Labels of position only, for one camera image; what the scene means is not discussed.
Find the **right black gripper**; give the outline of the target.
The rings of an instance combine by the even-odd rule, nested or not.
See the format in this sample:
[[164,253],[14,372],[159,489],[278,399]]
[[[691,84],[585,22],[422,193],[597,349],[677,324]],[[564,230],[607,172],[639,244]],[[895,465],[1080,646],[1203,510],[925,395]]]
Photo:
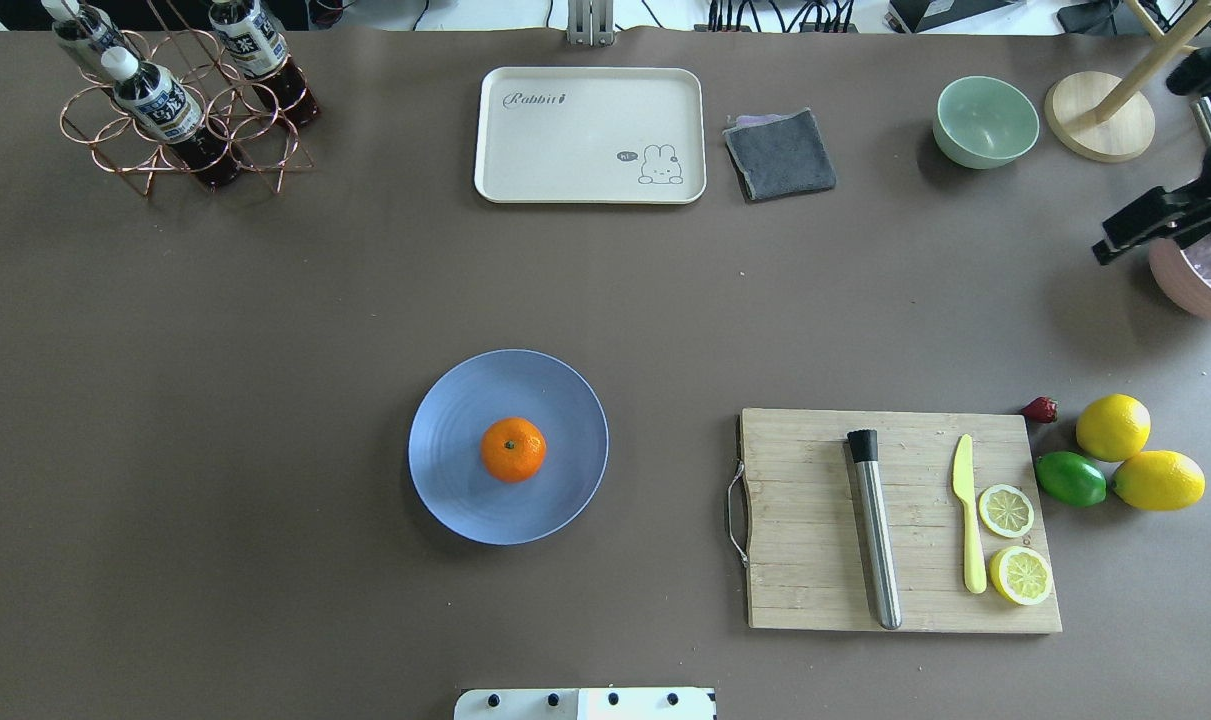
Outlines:
[[[1167,91],[1175,96],[1207,96],[1211,92],[1211,47],[1186,56],[1167,74]],[[1152,188],[1126,208],[1102,223],[1104,238],[1091,246],[1102,265],[1112,263],[1132,247],[1158,238],[1175,241],[1187,249],[1211,234],[1211,143],[1194,182],[1176,190]]]

